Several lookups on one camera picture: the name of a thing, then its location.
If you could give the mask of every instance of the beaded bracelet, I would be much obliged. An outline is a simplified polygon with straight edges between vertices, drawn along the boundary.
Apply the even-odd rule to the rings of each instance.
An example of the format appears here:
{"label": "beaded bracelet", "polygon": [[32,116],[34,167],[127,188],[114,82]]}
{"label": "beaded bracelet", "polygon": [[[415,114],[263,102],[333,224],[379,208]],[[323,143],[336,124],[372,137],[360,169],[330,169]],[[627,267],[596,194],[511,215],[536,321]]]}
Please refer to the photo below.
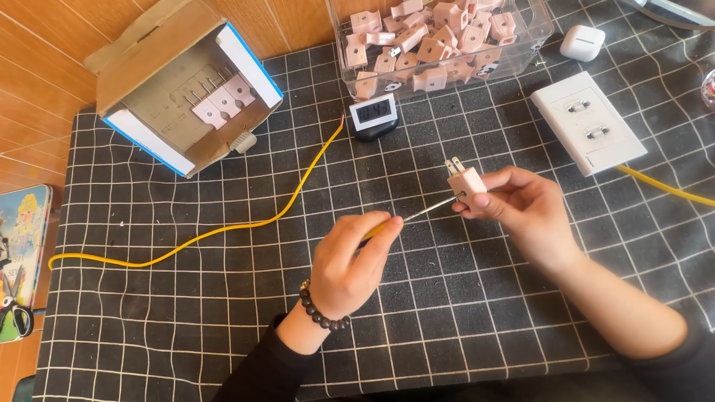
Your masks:
{"label": "beaded bracelet", "polygon": [[314,323],[319,324],[323,329],[330,329],[330,332],[344,330],[350,326],[350,317],[347,315],[339,320],[331,320],[328,317],[323,317],[320,311],[313,305],[308,288],[310,288],[310,279],[303,282],[298,294],[300,295],[300,304],[305,307],[305,312],[312,316]]}

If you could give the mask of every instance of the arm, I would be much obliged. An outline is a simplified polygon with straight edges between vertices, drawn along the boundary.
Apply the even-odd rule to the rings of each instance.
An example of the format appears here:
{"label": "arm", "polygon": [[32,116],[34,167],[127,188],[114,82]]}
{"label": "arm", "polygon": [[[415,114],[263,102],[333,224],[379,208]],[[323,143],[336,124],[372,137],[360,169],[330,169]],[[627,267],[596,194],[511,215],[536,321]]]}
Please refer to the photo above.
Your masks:
{"label": "arm", "polygon": [[[390,219],[386,212],[341,217],[315,248],[310,274],[310,297],[332,320],[360,308],[383,276],[390,246],[402,230],[394,217],[383,231],[355,255],[363,236]],[[223,383],[214,402],[293,401],[316,352],[330,334],[305,313],[298,302],[287,315],[277,316],[254,350]]]}
{"label": "arm", "polygon": [[[675,310],[589,260],[573,239],[563,195],[555,182],[516,167],[486,174],[482,179],[488,189],[501,191],[476,195],[474,201],[480,205],[479,211],[470,211],[462,202],[454,204],[455,211],[467,218],[499,221],[524,258],[561,288],[651,389],[661,395],[660,388],[668,387],[686,392],[686,388],[692,391],[690,388],[697,382],[700,384],[697,391],[703,392],[699,395],[706,395],[706,388],[712,390],[715,383],[715,378],[711,378],[715,376],[712,334],[701,328],[689,330],[683,316]],[[689,348],[689,353],[683,352],[684,348]],[[682,353],[688,358],[673,358]],[[701,358],[708,353],[709,360]],[[670,364],[659,363],[663,360]],[[689,368],[695,360],[701,369]],[[647,381],[642,374],[651,370],[653,364],[660,364],[661,373],[690,370],[691,376],[699,376],[702,381],[683,383],[672,373],[661,377],[656,374],[657,381]]]}

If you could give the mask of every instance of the black grid mat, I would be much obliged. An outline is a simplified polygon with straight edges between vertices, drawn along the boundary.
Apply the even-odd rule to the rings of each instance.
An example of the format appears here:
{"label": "black grid mat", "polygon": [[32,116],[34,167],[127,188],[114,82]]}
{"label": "black grid mat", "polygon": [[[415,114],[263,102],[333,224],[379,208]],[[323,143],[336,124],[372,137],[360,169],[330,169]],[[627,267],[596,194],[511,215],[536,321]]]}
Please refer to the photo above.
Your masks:
{"label": "black grid mat", "polygon": [[[557,180],[591,258],[713,330],[713,209],[616,170],[583,178],[525,100],[589,71],[649,150],[629,165],[715,197],[715,115],[696,90],[715,68],[713,35],[659,25],[614,0],[581,3],[548,5],[557,32],[574,24],[606,31],[596,60],[564,59],[557,33],[542,50],[546,64],[517,78],[401,102],[403,125],[379,142],[341,134],[278,223],[201,240],[151,269],[62,261],[36,397],[208,401],[269,319],[295,303],[312,250],[335,219],[376,209],[409,215],[443,199],[442,162],[452,156],[480,172],[516,165]],[[284,104],[257,130],[248,156],[232,153],[191,180],[83,111],[57,252],[140,262],[224,224],[272,217],[351,103],[334,60],[327,45],[266,61]],[[325,342],[301,399],[616,364],[498,225],[448,208],[405,227],[378,292],[353,317],[351,330]]]}

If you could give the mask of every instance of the yellow cable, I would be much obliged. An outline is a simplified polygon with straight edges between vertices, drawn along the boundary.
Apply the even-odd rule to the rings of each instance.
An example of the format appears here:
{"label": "yellow cable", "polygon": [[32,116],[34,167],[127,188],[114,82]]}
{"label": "yellow cable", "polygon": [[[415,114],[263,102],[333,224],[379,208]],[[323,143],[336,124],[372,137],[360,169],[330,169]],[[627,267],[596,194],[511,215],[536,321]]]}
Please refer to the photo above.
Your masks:
{"label": "yellow cable", "polygon": [[628,173],[629,175],[635,177],[636,179],[643,180],[644,182],[650,184],[651,186],[657,187],[663,191],[667,191],[667,192],[671,193],[672,195],[677,195],[678,197],[683,197],[690,201],[700,202],[701,204],[710,205],[711,207],[715,207],[715,201],[713,201],[713,200],[709,200],[704,197],[699,197],[697,195],[693,195],[693,194],[684,192],[682,190],[678,190],[676,188],[670,187],[669,185],[661,183],[658,180],[655,180],[651,177],[644,175],[643,173],[637,172],[637,171],[631,169],[630,167],[618,165],[618,166],[616,166],[616,169],[622,171],[623,173]]}
{"label": "yellow cable", "polygon": [[330,138],[325,142],[325,145],[322,146],[322,149],[318,154],[315,156],[315,159],[310,163],[310,166],[308,169],[305,171],[305,174],[303,175],[302,179],[300,179],[300,184],[298,184],[298,187],[296,187],[295,191],[293,192],[293,196],[290,198],[288,201],[288,204],[285,205],[285,208],[283,208],[282,211],[278,213],[278,215],[275,215],[274,217],[270,218],[269,220],[263,220],[261,222],[255,222],[255,223],[239,223],[237,225],[230,225],[226,227],[221,227],[216,230],[212,230],[210,232],[204,233],[203,235],[196,236],[191,240],[186,241],[184,244],[180,245],[179,247],[176,247],[175,249],[169,251],[168,253],[162,255],[159,258],[155,258],[151,261],[147,261],[146,263],[128,263],[120,260],[113,260],[111,258],[105,258],[105,257],[98,257],[96,255],[90,255],[90,254],[82,254],[82,253],[64,253],[64,254],[58,254],[54,255],[52,258],[49,259],[49,262],[47,263],[49,265],[49,269],[52,269],[52,262],[55,260],[58,260],[60,258],[85,258],[87,260],[94,260],[94,261],[99,261],[101,263],[109,263],[109,264],[116,264],[116,265],[123,265],[125,267],[132,267],[132,268],[141,268],[141,267],[147,267],[151,264],[156,264],[159,261],[165,260],[168,257],[171,257],[172,255],[178,253],[182,248],[190,245],[193,242],[196,242],[198,240],[201,240],[203,238],[209,237],[211,235],[215,235],[216,233],[221,233],[221,232],[226,232],[227,230],[233,230],[233,229],[246,229],[249,227],[259,227],[263,225],[268,225],[271,222],[274,222],[278,220],[280,217],[282,217],[293,205],[293,202],[295,201],[295,198],[298,196],[298,193],[300,193],[300,189],[303,187],[303,184],[305,183],[305,180],[308,178],[308,175],[310,175],[310,171],[313,169],[317,161],[320,159],[322,154],[325,152],[327,149],[327,146],[330,145],[330,143],[337,137],[337,135],[342,131],[342,124],[343,120],[345,119],[345,115],[343,115],[340,118],[340,126],[335,130],[335,133],[330,136]]}

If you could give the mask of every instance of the black sleeve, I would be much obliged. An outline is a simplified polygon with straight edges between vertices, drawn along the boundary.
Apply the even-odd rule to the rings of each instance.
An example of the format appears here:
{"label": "black sleeve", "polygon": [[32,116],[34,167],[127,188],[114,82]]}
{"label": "black sleeve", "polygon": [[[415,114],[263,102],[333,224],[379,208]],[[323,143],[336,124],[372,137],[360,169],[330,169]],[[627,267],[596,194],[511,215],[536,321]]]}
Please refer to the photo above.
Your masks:
{"label": "black sleeve", "polygon": [[628,364],[662,401],[715,401],[715,335],[695,323],[688,327],[685,342],[676,350]]}
{"label": "black sleeve", "polygon": [[213,402],[293,402],[317,353],[305,356],[290,350],[275,333],[287,314],[273,318],[261,341],[233,370]]}

